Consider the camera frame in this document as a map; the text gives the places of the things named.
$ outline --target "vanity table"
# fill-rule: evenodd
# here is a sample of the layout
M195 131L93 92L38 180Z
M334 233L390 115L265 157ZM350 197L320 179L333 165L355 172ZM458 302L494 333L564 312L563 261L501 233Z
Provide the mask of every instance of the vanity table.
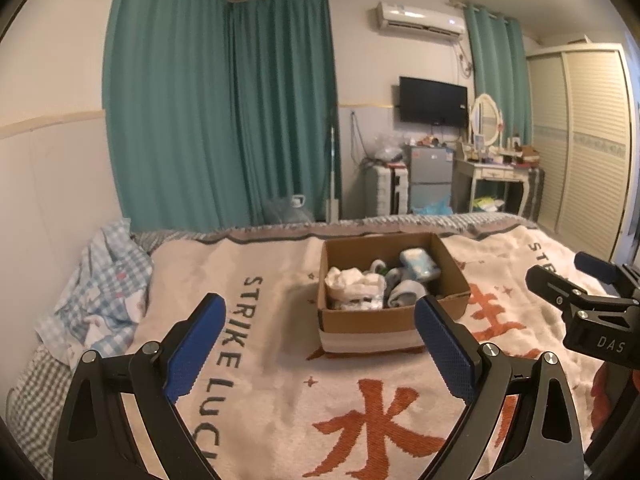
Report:
M476 184L478 180L490 180L492 182L521 182L522 200L518 209L518 216L524 214L524 208L529 199L529 168L517 168L509 164L484 164L482 162L471 162L469 160L457 160L456 170L465 176L471 177L471 197L469 199L469 212L474 210L474 200L476 199ZM508 192L508 184L505 186L504 201Z

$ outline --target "gray checkered sheet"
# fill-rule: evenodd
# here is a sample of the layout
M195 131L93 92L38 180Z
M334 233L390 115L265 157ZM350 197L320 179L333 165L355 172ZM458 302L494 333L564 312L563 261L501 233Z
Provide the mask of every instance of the gray checkered sheet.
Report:
M261 226L247 229L229 229L209 234L157 231L133 234L133 240L148 254L169 240L199 240L215 243L223 238L247 241L318 236L322 238L385 233L398 231L434 230L437 232L466 233L473 235L483 230L506 224L523 224L535 228L535 224L504 213L471 213L452 216L388 216L336 224L292 224L285 226ZM57 361L44 346L40 346L23 370L7 398L6 424L18 444L33 465L47 480L52 478L53 443L58 419L71 382L68 366Z

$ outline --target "sliding wardrobe door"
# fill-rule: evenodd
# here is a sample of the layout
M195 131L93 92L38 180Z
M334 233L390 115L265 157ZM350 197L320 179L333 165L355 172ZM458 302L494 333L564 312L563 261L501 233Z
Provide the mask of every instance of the sliding wardrobe door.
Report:
M563 55L570 137L558 235L575 251L609 260L629 185L631 125L623 63L617 50Z
M561 54L529 58L533 145L545 170L538 223L556 232L569 139L569 119Z

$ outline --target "television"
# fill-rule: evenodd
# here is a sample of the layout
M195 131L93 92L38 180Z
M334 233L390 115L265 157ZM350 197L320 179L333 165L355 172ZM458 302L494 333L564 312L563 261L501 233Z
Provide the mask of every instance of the television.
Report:
M400 78L400 120L437 126L466 128L466 87L417 79Z

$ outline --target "teal curtain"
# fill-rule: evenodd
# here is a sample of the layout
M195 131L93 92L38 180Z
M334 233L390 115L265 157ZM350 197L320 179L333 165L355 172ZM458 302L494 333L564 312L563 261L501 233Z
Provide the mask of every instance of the teal curtain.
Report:
M102 95L133 229L256 224L264 200L293 193L320 212L336 106L327 9L113 0Z
M328 0L250 0L232 6L231 22L252 219L265 200L299 193L322 218L336 95Z
M476 95L489 94L504 117L503 141L520 136L531 140L529 72L517 20L492 18L484 7L465 9L474 63Z

